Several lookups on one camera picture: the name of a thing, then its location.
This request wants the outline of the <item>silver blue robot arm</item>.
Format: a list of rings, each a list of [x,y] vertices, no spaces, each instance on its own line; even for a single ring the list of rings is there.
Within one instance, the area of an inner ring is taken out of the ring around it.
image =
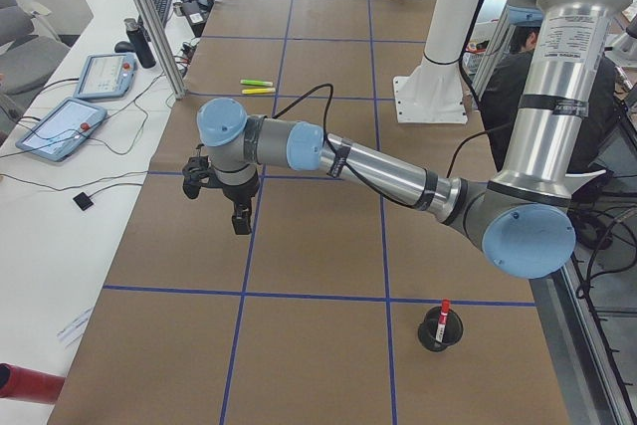
[[[235,205],[237,234],[250,230],[257,166],[321,170],[364,184],[410,209],[427,211],[464,235],[502,271],[540,278],[561,268],[576,242],[566,210],[591,180],[602,109],[593,88],[612,16],[630,0],[510,0],[510,18],[540,14],[536,44],[505,57],[482,96],[496,175],[484,184],[439,176],[328,133],[323,126],[250,115],[220,98],[198,112],[208,186]]]

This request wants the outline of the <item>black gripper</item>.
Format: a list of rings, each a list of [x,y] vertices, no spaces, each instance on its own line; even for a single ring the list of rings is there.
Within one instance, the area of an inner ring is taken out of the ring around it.
[[[222,184],[224,196],[234,202],[231,222],[236,235],[252,234],[252,198],[258,193],[259,187],[260,180],[257,173],[242,184]]]

